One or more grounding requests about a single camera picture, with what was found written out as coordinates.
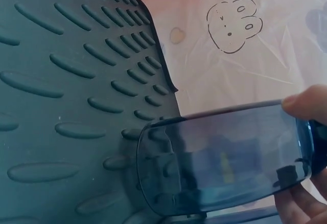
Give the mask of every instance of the white plastic sheet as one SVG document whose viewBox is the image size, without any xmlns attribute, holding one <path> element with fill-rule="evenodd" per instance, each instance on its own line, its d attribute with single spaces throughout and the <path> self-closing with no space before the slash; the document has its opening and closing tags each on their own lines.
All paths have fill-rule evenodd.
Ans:
<svg viewBox="0 0 327 224">
<path fill-rule="evenodd" d="M 182 115 L 327 83 L 327 0 L 143 1 Z M 321 199 L 310 182 L 305 186 Z M 270 197 L 224 213 L 273 204 Z"/>
</svg>

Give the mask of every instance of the cartoon bunny drawing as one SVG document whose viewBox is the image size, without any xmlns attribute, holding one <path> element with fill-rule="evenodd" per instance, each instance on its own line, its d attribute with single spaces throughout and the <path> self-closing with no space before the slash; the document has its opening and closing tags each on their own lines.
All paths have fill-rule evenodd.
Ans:
<svg viewBox="0 0 327 224">
<path fill-rule="evenodd" d="M 226 54 L 238 52 L 261 32 L 263 21 L 255 16 L 253 0 L 222 1 L 213 5 L 206 16 L 209 35 L 215 46 Z"/>
</svg>

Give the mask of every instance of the finger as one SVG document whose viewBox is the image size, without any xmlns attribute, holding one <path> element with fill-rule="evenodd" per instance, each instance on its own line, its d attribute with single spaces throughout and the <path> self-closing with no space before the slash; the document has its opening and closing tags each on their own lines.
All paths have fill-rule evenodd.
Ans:
<svg viewBox="0 0 327 224">
<path fill-rule="evenodd" d="M 295 203 L 303 210 L 310 218 L 313 218 L 325 211 L 327 205 L 316 200 L 311 194 L 306 191 L 301 184 L 290 189 L 291 195 Z"/>
<path fill-rule="evenodd" d="M 327 200 L 327 169 L 324 169 L 319 174 L 311 177 L 313 185 L 317 188 L 321 196 Z"/>
<path fill-rule="evenodd" d="M 314 119 L 327 125 L 327 86 L 314 85 L 299 95 L 283 100 L 283 109 L 300 119 Z"/>
<path fill-rule="evenodd" d="M 307 224 L 326 224 L 326 223 L 327 223 L 327 212 L 323 212 L 307 222 Z"/>
<path fill-rule="evenodd" d="M 310 220 L 288 190 L 275 194 L 275 204 L 283 224 L 305 224 Z"/>
</svg>

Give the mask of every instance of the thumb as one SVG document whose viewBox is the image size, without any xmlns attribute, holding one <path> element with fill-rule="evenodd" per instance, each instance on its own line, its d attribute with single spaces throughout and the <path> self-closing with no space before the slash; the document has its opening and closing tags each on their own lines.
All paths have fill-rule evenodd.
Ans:
<svg viewBox="0 0 327 224">
<path fill-rule="evenodd" d="M 299 119 L 314 119 L 327 125 L 327 86 L 314 85 L 298 95 L 285 98 L 283 109 Z"/>
</svg>

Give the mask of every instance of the clear plastic container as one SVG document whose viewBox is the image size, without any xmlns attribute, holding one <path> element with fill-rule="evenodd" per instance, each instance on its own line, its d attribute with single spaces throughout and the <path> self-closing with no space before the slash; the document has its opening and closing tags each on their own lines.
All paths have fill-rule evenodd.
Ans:
<svg viewBox="0 0 327 224">
<path fill-rule="evenodd" d="M 315 171 L 327 165 L 326 153 L 314 157 L 319 128 L 326 131 L 289 116 L 280 101 L 159 121 L 139 139 L 139 183 L 163 216 L 243 205 L 310 177 L 313 163 Z"/>
</svg>

